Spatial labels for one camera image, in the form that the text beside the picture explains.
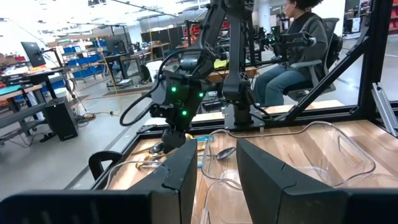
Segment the blue jeans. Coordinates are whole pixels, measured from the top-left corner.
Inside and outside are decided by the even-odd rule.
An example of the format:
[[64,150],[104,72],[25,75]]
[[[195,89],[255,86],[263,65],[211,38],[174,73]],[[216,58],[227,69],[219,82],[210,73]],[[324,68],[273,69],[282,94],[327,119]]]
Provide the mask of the blue jeans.
[[256,103],[260,103],[263,106],[283,105],[284,89],[306,80],[307,79],[296,70],[286,70],[280,66],[276,66],[257,77],[254,83]]

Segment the black aluminum frame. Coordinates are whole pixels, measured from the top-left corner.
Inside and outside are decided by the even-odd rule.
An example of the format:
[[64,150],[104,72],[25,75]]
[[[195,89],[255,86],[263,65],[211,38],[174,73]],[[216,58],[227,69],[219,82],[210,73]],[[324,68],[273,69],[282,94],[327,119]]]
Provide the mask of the black aluminum frame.
[[[267,122],[264,128],[281,128],[286,126],[306,125],[313,121],[340,122],[367,119],[379,126],[376,113],[376,104],[371,94],[372,83],[380,82],[384,54],[389,30],[389,20],[392,10],[393,0],[373,0],[372,13],[370,17],[369,30],[364,29],[363,41],[355,45],[348,53],[347,57],[325,77],[301,102],[295,105],[288,113],[272,114],[276,121]],[[308,110],[308,107],[318,96],[330,86],[350,65],[352,65],[361,55],[363,57],[363,69],[361,73],[361,83],[359,88],[358,104],[353,106],[341,106],[336,108],[325,108],[318,110]],[[393,110],[398,114],[398,101],[391,103]],[[143,139],[161,138],[163,130],[167,125],[142,126],[137,135],[114,159],[113,164],[125,161],[134,148]],[[210,134],[217,129],[224,129],[224,119],[211,121],[198,121],[192,123],[190,134]],[[111,166],[103,170],[101,162],[105,157],[96,156],[96,160],[91,160],[90,169],[96,172],[96,181],[91,187],[92,190],[103,189],[108,179]]]

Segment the woman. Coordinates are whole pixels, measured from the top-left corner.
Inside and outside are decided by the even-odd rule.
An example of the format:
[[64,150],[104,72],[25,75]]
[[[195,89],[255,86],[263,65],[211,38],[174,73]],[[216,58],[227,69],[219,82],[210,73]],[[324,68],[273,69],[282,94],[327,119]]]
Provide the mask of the woman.
[[[283,90],[286,87],[311,80],[311,74],[308,68],[293,69],[289,68],[289,65],[296,62],[323,59],[328,48],[325,26],[319,16],[312,12],[308,12],[309,9],[317,6],[322,1],[323,0],[286,0],[285,14],[289,18],[294,18],[287,33],[295,34],[304,31],[314,36],[317,39],[317,43],[312,47],[296,47],[291,49],[292,57],[289,58],[289,62],[280,64],[261,74],[254,84],[254,93],[257,103],[264,106],[283,105]],[[323,65],[315,66],[315,71],[320,76],[323,75],[322,66]]]

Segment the gray jacket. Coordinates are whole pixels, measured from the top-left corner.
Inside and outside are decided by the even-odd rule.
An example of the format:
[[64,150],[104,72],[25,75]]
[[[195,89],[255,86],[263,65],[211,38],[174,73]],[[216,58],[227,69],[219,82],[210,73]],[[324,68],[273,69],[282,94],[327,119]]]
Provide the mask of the gray jacket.
[[[290,49],[289,54],[291,57],[289,58],[289,62],[282,64],[286,69],[293,69],[290,68],[290,65],[293,63],[309,62],[312,60],[323,61],[324,59],[326,50],[328,49],[328,37],[322,19],[319,16],[310,17],[302,27],[301,32],[307,32],[312,35],[317,39],[317,43],[311,47],[294,47]],[[306,78],[311,79],[310,70],[307,67],[299,68],[298,70]],[[315,72],[319,79],[323,78],[325,76],[323,64],[316,65]]]

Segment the office chair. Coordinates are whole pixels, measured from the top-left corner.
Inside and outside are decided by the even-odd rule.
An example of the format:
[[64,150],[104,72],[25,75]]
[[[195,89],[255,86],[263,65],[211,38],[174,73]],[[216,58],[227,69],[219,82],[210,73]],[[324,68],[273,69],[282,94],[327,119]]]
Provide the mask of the office chair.
[[[294,101],[300,101],[302,98],[304,98],[310,90],[312,90],[315,86],[318,85],[319,80],[317,77],[317,74],[315,73],[314,67],[318,64],[323,64],[323,69],[325,71],[325,76],[329,75],[329,69],[326,66],[326,61],[328,57],[328,53],[330,50],[330,45],[331,45],[331,40],[333,38],[333,34],[335,32],[335,27],[337,25],[337,22],[339,19],[337,18],[327,18],[323,20],[323,23],[325,24],[325,29],[326,29],[326,35],[328,37],[328,50],[326,51],[325,55],[323,56],[322,60],[313,60],[309,62],[298,62],[292,64],[290,67],[292,68],[303,68],[303,67],[308,67],[311,73],[311,80],[297,83],[291,86],[288,86],[284,90],[284,95],[289,96],[292,100]],[[329,93],[331,91],[335,91],[336,87],[334,84],[331,84],[322,94],[324,93]]]

